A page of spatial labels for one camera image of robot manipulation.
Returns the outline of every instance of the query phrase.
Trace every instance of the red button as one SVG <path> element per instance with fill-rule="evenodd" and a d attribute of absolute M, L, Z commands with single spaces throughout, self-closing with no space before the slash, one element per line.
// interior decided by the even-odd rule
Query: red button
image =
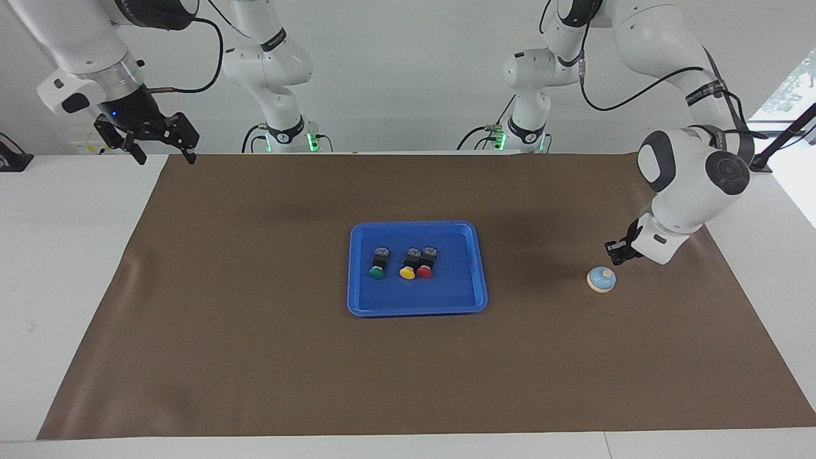
<path fill-rule="evenodd" d="M 418 275 L 422 279 L 430 279 L 431 278 L 431 269 L 427 266 L 423 266 L 416 270 L 416 275 Z"/>

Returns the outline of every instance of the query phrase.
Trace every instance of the green button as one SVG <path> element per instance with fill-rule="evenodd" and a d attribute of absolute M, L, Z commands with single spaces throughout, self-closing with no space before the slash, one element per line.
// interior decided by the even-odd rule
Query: green button
<path fill-rule="evenodd" d="M 375 266 L 375 267 L 371 268 L 368 271 L 368 275 L 371 276 L 374 279 L 382 279 L 382 278 L 385 277 L 385 273 L 383 272 L 383 269 L 380 268 L 379 266 Z"/>

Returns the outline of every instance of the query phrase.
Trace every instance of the white table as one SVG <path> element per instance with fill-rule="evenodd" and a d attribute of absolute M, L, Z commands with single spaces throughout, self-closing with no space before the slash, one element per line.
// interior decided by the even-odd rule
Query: white table
<path fill-rule="evenodd" d="M 36 442 L 165 161 L 41 156 L 0 174 L 0 457 L 816 457 L 816 429 Z M 772 176 L 709 229 L 816 406 L 816 229 Z"/>

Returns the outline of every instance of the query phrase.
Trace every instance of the blue tray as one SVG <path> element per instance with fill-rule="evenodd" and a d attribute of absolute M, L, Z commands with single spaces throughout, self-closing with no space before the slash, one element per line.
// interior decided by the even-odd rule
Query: blue tray
<path fill-rule="evenodd" d="M 411 247 L 436 247 L 430 279 L 399 275 Z M 391 258 L 385 279 L 368 275 L 377 247 Z M 359 317 L 471 314 L 487 306 L 476 228 L 467 221 L 361 223 L 352 229 L 348 254 L 348 310 Z"/>

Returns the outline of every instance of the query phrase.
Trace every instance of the yellow button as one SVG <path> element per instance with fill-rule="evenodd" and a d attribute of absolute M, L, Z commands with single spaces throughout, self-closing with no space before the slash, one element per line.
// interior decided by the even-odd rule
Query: yellow button
<path fill-rule="evenodd" d="M 402 276 L 403 279 L 408 279 L 408 280 L 412 280 L 413 278 L 416 277 L 416 273 L 414 273 L 414 269 L 411 268 L 410 266 L 406 266 L 405 268 L 402 268 L 400 270 L 400 275 Z"/>

